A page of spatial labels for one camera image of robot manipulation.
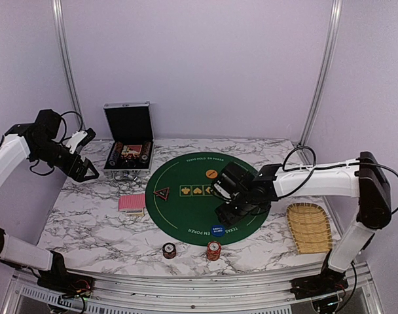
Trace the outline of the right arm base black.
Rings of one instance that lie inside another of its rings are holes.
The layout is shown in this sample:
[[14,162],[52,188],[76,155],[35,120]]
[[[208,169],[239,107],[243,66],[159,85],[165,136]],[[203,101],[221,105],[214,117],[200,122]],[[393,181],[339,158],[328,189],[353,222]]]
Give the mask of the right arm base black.
[[330,269],[326,258],[319,274],[292,279],[290,293],[294,294],[297,300],[301,300],[346,290],[349,284],[345,274],[346,272],[340,273]]

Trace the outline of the triangular all-in button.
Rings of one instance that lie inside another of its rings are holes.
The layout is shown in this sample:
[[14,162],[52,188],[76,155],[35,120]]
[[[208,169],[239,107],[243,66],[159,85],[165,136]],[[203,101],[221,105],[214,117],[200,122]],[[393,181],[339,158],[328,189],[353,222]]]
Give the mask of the triangular all-in button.
[[170,195],[170,187],[162,188],[160,190],[155,190],[153,194],[160,199],[167,201]]

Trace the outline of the orange big blind button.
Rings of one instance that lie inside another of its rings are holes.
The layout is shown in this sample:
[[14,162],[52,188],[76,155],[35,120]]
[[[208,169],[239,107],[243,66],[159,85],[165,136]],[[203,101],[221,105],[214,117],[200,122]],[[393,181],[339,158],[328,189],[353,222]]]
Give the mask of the orange big blind button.
[[214,169],[209,169],[206,171],[206,177],[209,179],[215,179],[218,177],[218,172]]

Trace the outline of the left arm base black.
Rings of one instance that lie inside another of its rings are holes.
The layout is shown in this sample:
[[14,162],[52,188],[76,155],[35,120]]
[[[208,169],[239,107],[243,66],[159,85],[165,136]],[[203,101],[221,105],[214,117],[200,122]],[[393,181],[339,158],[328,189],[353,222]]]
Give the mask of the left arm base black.
[[65,267],[64,257],[54,251],[52,265],[48,271],[39,270],[37,284],[41,287],[62,292],[65,298],[89,296],[92,292],[94,278],[87,275],[70,273]]

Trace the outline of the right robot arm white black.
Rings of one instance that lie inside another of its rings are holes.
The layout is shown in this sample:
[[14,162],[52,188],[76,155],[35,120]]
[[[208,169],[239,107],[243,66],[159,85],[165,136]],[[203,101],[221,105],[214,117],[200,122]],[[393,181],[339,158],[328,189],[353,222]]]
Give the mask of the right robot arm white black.
[[272,203],[290,197],[324,198],[337,219],[341,218],[340,210],[353,209],[327,259],[328,268],[314,278],[314,288],[327,293],[338,284],[338,273],[345,272],[374,234],[391,222],[391,186],[386,169],[369,151],[355,159],[291,169],[283,164],[266,164],[256,174],[229,162],[211,183],[212,192],[223,199],[215,213],[229,228],[257,208],[268,211]]

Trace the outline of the blue small blind button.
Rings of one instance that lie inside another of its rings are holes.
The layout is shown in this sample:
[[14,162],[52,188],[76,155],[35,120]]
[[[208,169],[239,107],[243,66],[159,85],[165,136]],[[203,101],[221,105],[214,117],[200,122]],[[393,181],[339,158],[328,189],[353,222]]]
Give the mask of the blue small blind button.
[[222,237],[226,233],[226,229],[223,225],[213,225],[211,227],[211,235],[214,237]]

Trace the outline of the orange red chip stack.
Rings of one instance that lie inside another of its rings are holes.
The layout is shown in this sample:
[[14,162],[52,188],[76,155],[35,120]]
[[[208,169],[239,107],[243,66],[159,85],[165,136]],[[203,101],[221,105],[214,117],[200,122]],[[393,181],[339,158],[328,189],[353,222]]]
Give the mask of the orange red chip stack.
[[221,255],[222,246],[217,241],[211,241],[207,245],[206,257],[210,261],[216,261]]

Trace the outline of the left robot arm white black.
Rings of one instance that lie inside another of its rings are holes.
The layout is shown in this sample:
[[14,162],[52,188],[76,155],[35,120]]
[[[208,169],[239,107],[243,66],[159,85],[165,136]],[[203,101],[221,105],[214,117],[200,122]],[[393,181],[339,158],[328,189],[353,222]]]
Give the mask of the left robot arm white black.
[[80,155],[96,136],[78,127],[61,135],[65,115],[52,109],[38,112],[34,122],[15,124],[0,141],[0,261],[47,271],[47,281],[66,291],[72,276],[64,257],[38,246],[43,223],[59,187],[60,174],[83,183],[99,177],[93,163]]

